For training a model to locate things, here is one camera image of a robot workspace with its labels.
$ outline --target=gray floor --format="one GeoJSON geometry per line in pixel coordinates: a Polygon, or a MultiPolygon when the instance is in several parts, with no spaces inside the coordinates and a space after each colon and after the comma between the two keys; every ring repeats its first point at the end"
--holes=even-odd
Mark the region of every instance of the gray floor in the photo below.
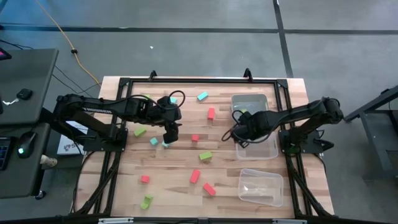
{"type": "MultiPolygon", "coordinates": [[[[41,2],[63,26],[277,28],[272,0],[41,2]]],[[[398,2],[393,0],[280,0],[279,4],[286,29],[398,29],[398,2]]],[[[2,22],[52,25],[28,0],[9,1],[0,13],[2,22]]],[[[69,32],[68,36],[81,62],[99,80],[105,75],[148,75],[151,70],[163,76],[240,77],[246,67],[256,77],[286,77],[278,34],[69,32]]],[[[0,39],[34,48],[58,48],[57,65],[82,88],[94,84],[77,66],[59,32],[6,30],[0,31],[0,39]]],[[[305,79],[311,101],[335,97],[348,114],[398,84],[398,35],[289,34],[286,39],[294,77],[305,79]]],[[[0,47],[12,49],[4,44],[0,47]]],[[[57,71],[54,74],[73,86],[57,71]]],[[[45,107],[52,110],[56,96],[69,92],[53,79],[45,107]]],[[[89,93],[97,95],[98,88],[89,93]]],[[[398,108],[397,103],[391,106],[398,108]]],[[[325,153],[335,213],[343,218],[398,223],[397,180],[365,183],[361,178],[377,166],[362,124],[354,120],[324,129],[324,138],[335,143],[325,153]]],[[[0,219],[66,214],[76,175],[77,170],[48,173],[45,200],[1,200],[0,219]]]]}

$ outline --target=red block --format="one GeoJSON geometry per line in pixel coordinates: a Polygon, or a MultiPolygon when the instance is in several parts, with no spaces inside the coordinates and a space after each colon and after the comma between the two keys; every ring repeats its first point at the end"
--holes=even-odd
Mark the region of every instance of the red block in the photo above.
{"type": "Polygon", "coordinates": [[[197,134],[192,134],[192,141],[193,141],[193,142],[198,142],[198,141],[199,141],[199,135],[197,135],[197,134]]]}
{"type": "Polygon", "coordinates": [[[200,171],[199,170],[193,170],[191,179],[189,180],[191,183],[196,183],[199,179],[200,171]]]}
{"type": "Polygon", "coordinates": [[[214,114],[215,113],[216,112],[215,112],[214,108],[209,108],[209,112],[207,114],[207,119],[214,120],[214,114]]]}
{"type": "Polygon", "coordinates": [[[210,186],[210,184],[206,183],[203,188],[209,193],[211,196],[214,196],[216,194],[216,190],[210,186]]]}
{"type": "Polygon", "coordinates": [[[141,182],[142,183],[149,183],[149,177],[148,176],[145,176],[145,175],[142,175],[141,176],[141,182]]]}

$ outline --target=clear plastic container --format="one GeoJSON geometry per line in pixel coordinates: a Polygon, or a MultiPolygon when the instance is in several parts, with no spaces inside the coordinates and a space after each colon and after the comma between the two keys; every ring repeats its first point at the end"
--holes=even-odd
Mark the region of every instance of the clear plastic container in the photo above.
{"type": "Polygon", "coordinates": [[[238,196],[247,202],[281,207],[284,201],[281,175],[253,169],[242,169],[238,196]]]}
{"type": "MultiPolygon", "coordinates": [[[[249,95],[233,95],[232,96],[232,112],[235,110],[246,110],[251,114],[258,111],[268,110],[267,97],[264,94],[249,94],[249,95]]],[[[234,117],[238,120],[241,113],[235,113],[234,117]]],[[[271,133],[269,138],[259,144],[250,144],[246,148],[242,148],[239,144],[235,144],[236,157],[241,160],[265,160],[272,159],[278,156],[279,148],[277,143],[277,135],[275,132],[271,133]]]]}

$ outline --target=toy block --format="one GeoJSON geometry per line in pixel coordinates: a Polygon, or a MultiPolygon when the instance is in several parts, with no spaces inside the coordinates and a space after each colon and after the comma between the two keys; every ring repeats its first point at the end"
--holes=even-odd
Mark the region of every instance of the toy block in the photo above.
{"type": "Polygon", "coordinates": [[[177,103],[176,97],[170,97],[170,102],[171,103],[177,103]]]}
{"type": "Polygon", "coordinates": [[[156,138],[152,138],[152,139],[150,139],[149,140],[150,141],[150,143],[153,145],[153,146],[156,146],[156,145],[158,145],[158,140],[156,139],[156,138]]]}
{"type": "Polygon", "coordinates": [[[196,183],[199,179],[200,171],[199,170],[193,170],[191,179],[189,180],[191,183],[196,183]]]}
{"type": "Polygon", "coordinates": [[[149,194],[145,194],[144,201],[141,203],[142,209],[148,209],[154,197],[149,194]]]}
{"type": "Polygon", "coordinates": [[[209,108],[209,112],[207,113],[207,119],[214,120],[215,113],[216,112],[214,108],[209,108]]]}
{"type": "Polygon", "coordinates": [[[216,190],[210,186],[209,183],[206,183],[203,188],[207,191],[207,193],[209,193],[211,196],[214,196],[216,194],[216,190]]]}
{"type": "Polygon", "coordinates": [[[207,94],[207,92],[200,93],[200,94],[198,95],[198,100],[199,100],[199,101],[202,101],[202,100],[204,100],[208,95],[209,95],[209,94],[207,94]]]}
{"type": "Polygon", "coordinates": [[[169,145],[170,145],[170,144],[164,143],[164,141],[162,142],[162,146],[163,146],[163,147],[169,147],[169,145]]]}
{"type": "Polygon", "coordinates": [[[147,132],[147,130],[145,128],[141,127],[134,131],[134,135],[136,137],[139,137],[139,136],[142,136],[145,132],[147,132]]]}
{"type": "Polygon", "coordinates": [[[213,157],[213,155],[211,154],[211,152],[204,152],[204,153],[199,154],[199,158],[201,161],[210,160],[212,157],[213,157]]]}
{"type": "Polygon", "coordinates": [[[148,184],[149,183],[149,176],[142,175],[141,176],[141,182],[148,184]]]}
{"type": "Polygon", "coordinates": [[[193,142],[198,142],[199,141],[199,135],[198,134],[192,134],[192,141],[193,142]]]}

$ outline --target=wooden tabletop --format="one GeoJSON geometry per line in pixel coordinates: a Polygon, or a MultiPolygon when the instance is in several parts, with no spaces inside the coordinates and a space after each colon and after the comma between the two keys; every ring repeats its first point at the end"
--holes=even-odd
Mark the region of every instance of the wooden tabletop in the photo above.
{"type": "MultiPolygon", "coordinates": [[[[120,77],[104,77],[99,96],[114,100],[120,77]]],[[[288,79],[292,106],[308,103],[304,80],[288,79]]],[[[266,161],[240,161],[236,158],[232,140],[222,142],[221,137],[233,125],[231,118],[231,97],[237,94],[263,93],[267,96],[270,110],[277,110],[272,85],[267,84],[221,84],[221,83],[135,83],[132,94],[150,94],[153,100],[182,90],[187,99],[181,107],[183,124],[179,129],[179,140],[164,149],[161,144],[154,147],[149,140],[156,137],[162,142],[164,128],[145,126],[147,132],[136,138],[132,132],[142,126],[128,123],[129,137],[126,150],[122,153],[118,180],[114,195],[112,216],[129,217],[230,217],[230,218],[293,218],[292,198],[284,155],[266,161]],[[197,95],[207,91],[209,97],[201,102],[197,95]],[[216,111],[215,120],[207,120],[208,108],[216,111]],[[191,135],[199,134],[198,143],[191,142],[191,135]],[[211,151],[213,159],[209,164],[200,162],[198,155],[211,151]],[[281,207],[245,202],[238,198],[239,173],[250,168],[280,174],[284,179],[284,202],[281,207]],[[193,169],[201,171],[197,184],[190,183],[193,169]],[[141,175],[150,177],[149,184],[142,184],[141,175]],[[210,197],[203,185],[208,182],[216,190],[210,197]],[[140,208],[145,194],[154,199],[148,210],[140,208]]],[[[175,95],[177,103],[181,96],[175,95]]],[[[104,123],[110,123],[106,114],[95,116],[104,123]]],[[[322,163],[311,154],[303,154],[303,164],[308,188],[323,205],[333,213],[328,184],[322,163]]],[[[103,152],[96,152],[87,161],[78,184],[77,208],[80,208],[98,185],[103,152]]],[[[302,194],[299,191],[300,206],[303,209],[302,194]]]]}

